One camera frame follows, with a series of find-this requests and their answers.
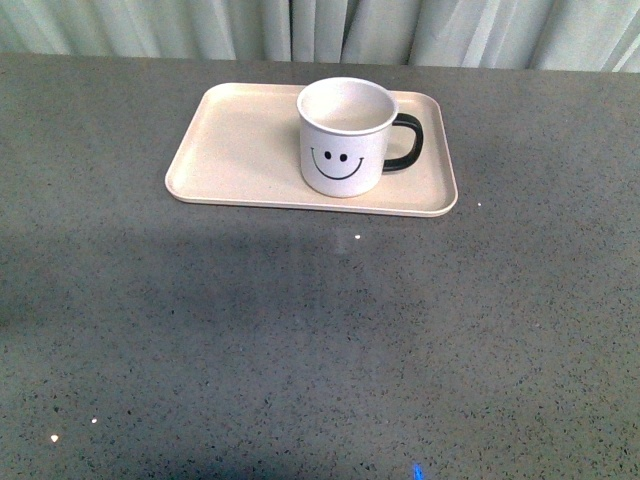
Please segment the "speckled quartz countertop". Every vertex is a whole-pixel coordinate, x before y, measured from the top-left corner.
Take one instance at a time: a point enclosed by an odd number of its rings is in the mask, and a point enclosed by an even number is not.
[[[451,212],[167,192],[208,88],[337,75],[440,103]],[[639,111],[633,74],[0,55],[0,477],[637,478]]]

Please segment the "beige tray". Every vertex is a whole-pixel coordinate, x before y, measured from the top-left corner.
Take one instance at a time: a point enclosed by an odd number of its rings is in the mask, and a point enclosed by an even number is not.
[[[437,217],[456,203],[440,107],[420,93],[393,92],[400,111],[422,122],[425,142],[412,167],[384,174],[354,198],[312,190],[299,167],[296,85],[226,83],[205,93],[165,178],[178,200],[215,205]],[[408,128],[392,128],[388,157],[407,153]]]

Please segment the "mug handle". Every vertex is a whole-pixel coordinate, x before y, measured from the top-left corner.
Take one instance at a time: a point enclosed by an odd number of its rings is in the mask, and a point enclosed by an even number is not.
[[[410,128],[415,132],[416,139],[413,142],[411,151],[404,157],[385,160],[384,167],[382,168],[383,172],[396,172],[398,170],[408,168],[416,163],[416,160],[418,160],[420,152],[422,151],[422,144],[424,143],[424,133],[422,132],[422,125],[420,124],[420,121],[413,115],[409,115],[408,113],[399,113],[391,125],[394,127]]]

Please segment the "mug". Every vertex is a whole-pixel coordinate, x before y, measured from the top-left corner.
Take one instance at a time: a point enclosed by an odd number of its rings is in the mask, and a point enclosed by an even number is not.
[[[335,77],[306,86],[297,101],[300,114],[300,167],[305,182],[331,197],[368,192],[383,172],[413,165],[422,151],[422,125],[398,113],[393,95],[373,82]],[[407,155],[385,160],[391,127],[415,132]]]

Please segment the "curtain fold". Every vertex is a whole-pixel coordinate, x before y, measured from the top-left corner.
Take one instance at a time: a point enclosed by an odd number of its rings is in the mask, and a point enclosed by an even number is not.
[[[3,0],[0,51],[640,71],[640,0]]]

